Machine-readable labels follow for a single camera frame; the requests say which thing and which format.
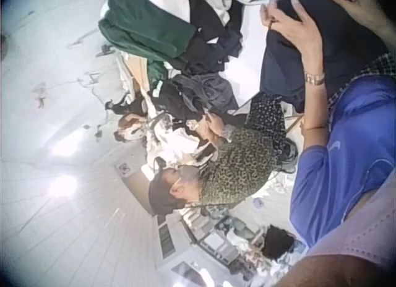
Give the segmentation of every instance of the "clothing pile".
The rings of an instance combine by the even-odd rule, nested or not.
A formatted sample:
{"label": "clothing pile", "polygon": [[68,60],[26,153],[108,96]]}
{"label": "clothing pile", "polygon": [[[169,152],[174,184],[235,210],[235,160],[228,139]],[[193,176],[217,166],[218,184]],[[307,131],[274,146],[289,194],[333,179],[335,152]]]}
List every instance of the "clothing pile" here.
{"label": "clothing pile", "polygon": [[[174,165],[185,154],[194,154],[195,163],[212,155],[214,149],[187,124],[200,121],[204,110],[229,119],[228,112],[238,109],[231,84],[218,73],[241,51],[242,12],[235,0],[107,0],[103,5],[102,35],[125,62],[128,56],[146,62],[142,89],[155,108],[153,115],[148,111],[146,127],[150,167],[156,157]],[[158,113],[167,115],[151,121]]]}

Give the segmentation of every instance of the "blue sleeve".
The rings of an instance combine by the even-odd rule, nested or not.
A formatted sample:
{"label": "blue sleeve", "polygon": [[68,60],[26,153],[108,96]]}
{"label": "blue sleeve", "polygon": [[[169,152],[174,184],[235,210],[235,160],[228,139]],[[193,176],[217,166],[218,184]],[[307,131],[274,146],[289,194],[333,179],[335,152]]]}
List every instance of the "blue sleeve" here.
{"label": "blue sleeve", "polygon": [[300,156],[295,185],[291,194],[290,221],[305,243],[312,247],[324,224],[322,205],[325,202],[328,167],[327,148],[312,146]]}

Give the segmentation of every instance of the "gray garment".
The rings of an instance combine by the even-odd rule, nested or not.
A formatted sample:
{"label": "gray garment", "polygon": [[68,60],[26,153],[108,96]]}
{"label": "gray garment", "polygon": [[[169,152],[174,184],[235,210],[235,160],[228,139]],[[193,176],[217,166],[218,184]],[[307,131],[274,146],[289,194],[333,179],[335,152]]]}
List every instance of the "gray garment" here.
{"label": "gray garment", "polygon": [[228,110],[238,109],[231,84],[219,74],[192,77],[176,75],[172,78],[172,82],[181,86],[183,100],[191,111],[197,111],[196,98],[200,100],[199,104],[214,112],[225,113]]}
{"label": "gray garment", "polygon": [[396,261],[396,169],[351,218],[324,236],[309,252],[349,255],[388,271]]}

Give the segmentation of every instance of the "wrist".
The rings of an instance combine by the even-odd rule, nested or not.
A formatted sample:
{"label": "wrist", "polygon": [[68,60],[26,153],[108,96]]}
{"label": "wrist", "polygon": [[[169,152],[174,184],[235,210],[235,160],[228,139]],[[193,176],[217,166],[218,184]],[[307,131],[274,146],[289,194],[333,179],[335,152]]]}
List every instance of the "wrist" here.
{"label": "wrist", "polygon": [[322,75],[323,70],[323,56],[313,56],[301,58],[303,62],[304,71],[312,75]]}

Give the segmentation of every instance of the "plaid shirt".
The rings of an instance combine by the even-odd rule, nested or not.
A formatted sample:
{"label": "plaid shirt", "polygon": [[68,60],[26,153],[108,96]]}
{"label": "plaid shirt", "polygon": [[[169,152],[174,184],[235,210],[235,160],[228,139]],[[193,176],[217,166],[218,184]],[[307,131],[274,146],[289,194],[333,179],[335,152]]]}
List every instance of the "plaid shirt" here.
{"label": "plaid shirt", "polygon": [[396,52],[379,56],[376,60],[364,67],[364,69],[354,76],[344,87],[335,92],[329,98],[329,113],[332,112],[334,105],[352,82],[368,75],[388,75],[396,80]]}

